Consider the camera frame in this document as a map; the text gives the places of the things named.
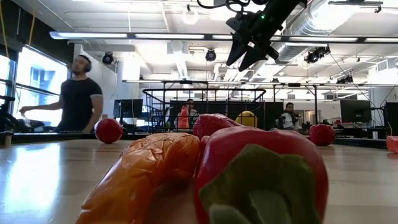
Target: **white ceiling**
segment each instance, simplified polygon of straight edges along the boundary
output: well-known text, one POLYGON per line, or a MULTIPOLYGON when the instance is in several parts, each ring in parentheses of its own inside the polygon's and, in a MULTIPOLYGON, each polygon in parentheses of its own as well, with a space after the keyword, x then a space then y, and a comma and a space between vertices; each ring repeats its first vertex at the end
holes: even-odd
MULTIPOLYGON (((14 0, 14 2, 29 12, 33 11, 35 1, 14 0)), ((211 2, 202 0, 202 3, 207 5, 211 5, 211 2)), ((386 8, 379 14, 375 14, 374 9, 359 10, 332 35, 398 35, 398 1, 385 0, 383 7, 386 8)), ((298 7, 291 17, 298 13, 299 9, 298 7)), ((225 24, 225 19, 228 16, 233 16, 233 14, 225 8, 202 9, 197 6, 196 1, 39 0, 37 4, 37 17, 59 31, 228 34, 231 32, 231 29, 225 24), (183 21, 183 12, 186 10, 187 4, 191 5, 193 10, 198 11, 198 21, 194 25, 188 25, 183 21)), ((167 55, 167 41, 102 40, 91 44, 132 44, 137 47, 142 58, 153 68, 153 73, 170 73, 171 70, 176 70, 175 62, 167 55)), ((196 47, 196 50, 192 50, 192 54, 188 58, 188 70, 210 72, 213 71, 216 63, 222 63, 227 59, 231 46, 230 42, 188 41, 188 44, 190 47, 196 47), (216 50, 215 62, 206 62, 207 48, 216 50)), ((330 47, 342 69, 351 68, 371 58, 398 55, 398 45, 332 44, 330 47), (361 57, 360 62, 356 61, 357 55, 361 57)), ((298 63, 298 66, 289 66, 283 69, 284 76, 280 79, 297 82, 305 81, 307 77, 310 77, 312 81, 326 82, 330 76, 341 72, 341 68, 331 57, 323 58, 309 69, 304 69, 300 60, 302 58, 298 59, 298 62, 293 62, 298 63)), ((358 71, 354 75, 357 76, 356 82, 366 81, 367 70, 358 71)))

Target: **computer monitor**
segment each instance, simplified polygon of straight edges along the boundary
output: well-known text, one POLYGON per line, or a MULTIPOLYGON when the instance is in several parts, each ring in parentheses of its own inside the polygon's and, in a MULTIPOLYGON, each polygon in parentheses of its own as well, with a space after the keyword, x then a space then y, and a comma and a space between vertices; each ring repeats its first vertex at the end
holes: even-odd
POLYGON ((113 116, 117 118, 140 118, 142 117, 142 99, 115 100, 113 105, 113 116))
POLYGON ((341 122, 362 122, 372 120, 371 102, 367 100, 340 100, 341 122))

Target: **ceiling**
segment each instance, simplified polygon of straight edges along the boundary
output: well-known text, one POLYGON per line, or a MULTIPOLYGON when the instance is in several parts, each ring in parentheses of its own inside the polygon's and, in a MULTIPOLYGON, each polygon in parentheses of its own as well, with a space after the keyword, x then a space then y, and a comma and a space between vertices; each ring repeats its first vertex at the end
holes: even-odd
MULTIPOLYGON (((13 1, 29 12, 34 10, 35 1, 13 1)), ((213 5, 213 0, 201 2, 213 5)), ((38 0, 36 6, 37 17, 59 31, 229 34, 231 29, 225 24, 225 20, 234 16, 226 8, 203 9, 198 7, 196 1, 186 0, 38 0), (198 13, 198 20, 194 25, 187 24, 194 17, 192 12, 185 13, 187 4, 192 11, 198 13)), ((251 10, 262 9, 253 4, 250 7, 251 10)), ((398 35, 398 1, 384 0, 382 11, 378 14, 374 13, 374 9, 374 7, 359 8, 331 35, 398 35)), ((287 19, 288 25, 294 21, 294 16, 300 13, 300 10, 301 8, 297 7, 293 11, 287 19)), ((142 59, 151 68, 150 72, 145 73, 144 78, 150 78, 151 73, 171 74, 171 71, 177 71, 175 60, 167 54, 167 42, 165 40, 92 40, 90 46, 135 46, 142 59)), ((206 72, 215 72, 215 66, 220 66, 228 58, 231 42, 188 41, 188 46, 189 55, 186 61, 188 74, 191 71, 203 71, 203 73, 196 72, 196 76, 202 75, 201 79, 206 79, 209 78, 206 72), (205 60, 209 48, 215 49, 217 58, 214 62, 205 60)), ((356 67, 353 70, 355 83, 363 83, 366 82, 370 67, 384 60, 384 57, 398 55, 398 45, 331 44, 330 48, 334 59, 327 56, 307 67, 303 62, 305 56, 303 54, 297 56, 289 66, 281 67, 282 70, 272 75, 278 77, 280 82, 283 80, 283 82, 324 83, 340 77, 341 70, 348 71, 356 67)), ((93 51, 98 55, 103 54, 101 51, 93 51)), ((123 58, 123 52, 117 54, 117 57, 123 58)), ((233 77, 236 78, 238 75, 237 71, 235 72, 233 77)), ((256 78, 270 80, 272 75, 265 77, 258 73, 256 78)))

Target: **robotic arm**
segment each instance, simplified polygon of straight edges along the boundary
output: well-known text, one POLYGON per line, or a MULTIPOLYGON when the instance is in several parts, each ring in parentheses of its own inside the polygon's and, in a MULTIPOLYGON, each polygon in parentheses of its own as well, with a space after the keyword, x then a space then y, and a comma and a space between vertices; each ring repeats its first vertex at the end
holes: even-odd
POLYGON ((277 30, 283 29, 282 23, 297 5, 307 6, 307 0, 253 0, 253 2, 257 5, 266 4, 266 8, 256 13, 244 11, 250 0, 247 2, 226 0, 225 4, 220 6, 204 6, 205 8, 226 6, 236 12, 235 17, 226 21, 226 24, 235 31, 232 34, 233 42, 226 64, 232 65, 246 53, 239 66, 240 72, 260 60, 267 60, 267 56, 276 60, 279 54, 271 47, 271 37, 277 30), (231 4, 239 4, 241 10, 231 9, 231 4))

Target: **security camera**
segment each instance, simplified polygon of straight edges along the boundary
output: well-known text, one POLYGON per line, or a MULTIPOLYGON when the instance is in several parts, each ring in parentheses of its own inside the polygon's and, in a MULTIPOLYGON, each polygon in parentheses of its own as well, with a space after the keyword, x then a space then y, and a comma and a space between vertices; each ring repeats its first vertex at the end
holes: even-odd
POLYGON ((104 57, 102 58, 102 62, 105 65, 111 65, 114 61, 113 53, 112 52, 106 52, 104 57))
POLYGON ((206 53, 206 61, 212 62, 216 60, 216 52, 214 52, 214 49, 208 49, 206 53))

